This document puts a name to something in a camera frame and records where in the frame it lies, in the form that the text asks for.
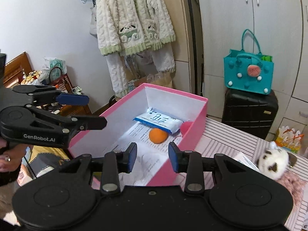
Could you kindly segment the person's left hand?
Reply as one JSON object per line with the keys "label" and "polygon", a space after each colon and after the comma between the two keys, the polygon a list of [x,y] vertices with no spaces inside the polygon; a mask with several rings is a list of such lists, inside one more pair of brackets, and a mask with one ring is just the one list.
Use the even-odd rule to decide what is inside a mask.
{"label": "person's left hand", "polygon": [[21,164],[27,147],[27,144],[17,144],[14,148],[1,154],[1,173],[15,171]]}

